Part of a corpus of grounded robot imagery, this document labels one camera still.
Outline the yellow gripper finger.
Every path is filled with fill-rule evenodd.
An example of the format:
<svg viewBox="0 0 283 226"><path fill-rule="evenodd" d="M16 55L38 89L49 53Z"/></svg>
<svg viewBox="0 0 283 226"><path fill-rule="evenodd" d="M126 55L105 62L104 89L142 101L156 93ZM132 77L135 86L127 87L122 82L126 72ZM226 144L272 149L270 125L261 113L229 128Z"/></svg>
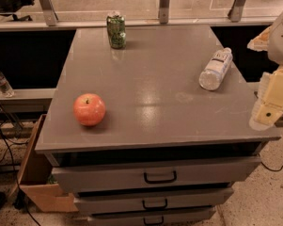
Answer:
<svg viewBox="0 0 283 226"><path fill-rule="evenodd" d="M274 126L282 115L283 66L279 66L273 73L262 74L249 125L254 130L263 131Z"/></svg>
<svg viewBox="0 0 283 226"><path fill-rule="evenodd" d="M270 30L270 26L265 28L259 35L257 35L247 44L247 48L257 52L267 51L269 45Z"/></svg>

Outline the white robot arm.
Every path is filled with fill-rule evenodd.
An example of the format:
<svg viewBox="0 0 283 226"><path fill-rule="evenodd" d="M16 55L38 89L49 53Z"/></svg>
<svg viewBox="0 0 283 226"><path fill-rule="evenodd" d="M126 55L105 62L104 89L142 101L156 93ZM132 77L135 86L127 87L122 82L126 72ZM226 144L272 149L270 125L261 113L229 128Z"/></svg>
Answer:
<svg viewBox="0 0 283 226"><path fill-rule="evenodd" d="M283 115L283 11L275 21L252 39L247 48L266 51L278 64L273 73L263 73L259 81L258 99L251 112L249 125L255 130L272 127Z"/></svg>

